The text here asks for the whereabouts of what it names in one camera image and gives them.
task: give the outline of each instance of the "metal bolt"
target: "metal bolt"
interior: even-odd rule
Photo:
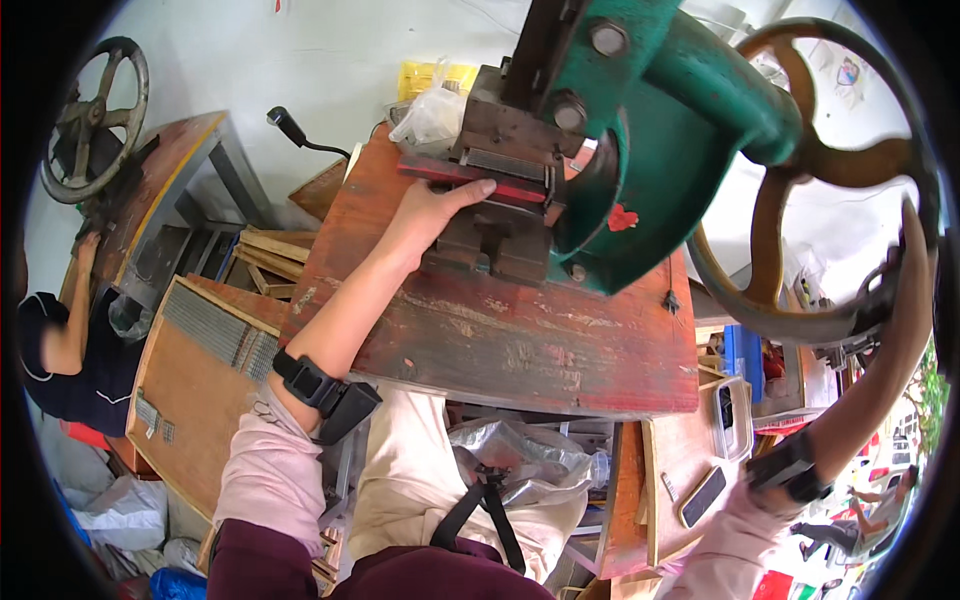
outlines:
[[[583,265],[573,265],[570,267],[570,278],[577,283],[583,283],[587,279],[587,269]]]
[[[605,57],[615,57],[627,50],[627,32],[612,21],[605,21],[590,31],[593,49]]]
[[[553,110],[553,121],[565,132],[576,132],[587,122],[587,112],[578,102],[561,102]]]

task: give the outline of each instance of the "black shirt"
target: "black shirt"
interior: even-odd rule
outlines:
[[[66,326],[70,316],[69,309],[53,294],[39,292],[20,303],[17,342],[24,386],[44,413],[123,437],[143,345],[124,346],[109,326],[108,304],[102,301],[91,319],[83,368],[76,375],[48,373],[40,360],[44,330]]]

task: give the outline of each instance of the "tree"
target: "tree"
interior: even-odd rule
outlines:
[[[949,390],[947,381],[937,374],[937,351],[931,338],[926,345],[924,357],[920,360],[920,366],[903,393],[917,409],[920,418],[918,452],[927,459],[933,456],[940,444],[940,427],[944,422]]]

